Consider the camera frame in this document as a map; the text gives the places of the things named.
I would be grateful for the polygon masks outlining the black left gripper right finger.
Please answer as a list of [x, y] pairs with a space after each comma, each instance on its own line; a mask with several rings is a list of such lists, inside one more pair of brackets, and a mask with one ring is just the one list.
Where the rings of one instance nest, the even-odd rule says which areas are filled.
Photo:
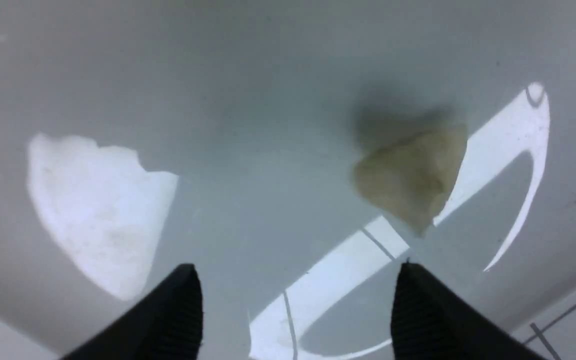
[[422, 264], [397, 276], [390, 320], [396, 360], [539, 360]]

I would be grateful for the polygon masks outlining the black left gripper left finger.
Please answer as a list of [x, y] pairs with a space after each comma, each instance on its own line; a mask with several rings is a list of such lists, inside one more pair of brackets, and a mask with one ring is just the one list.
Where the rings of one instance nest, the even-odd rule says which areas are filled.
[[196, 360], [204, 310], [193, 264], [178, 265], [147, 296], [64, 360]]

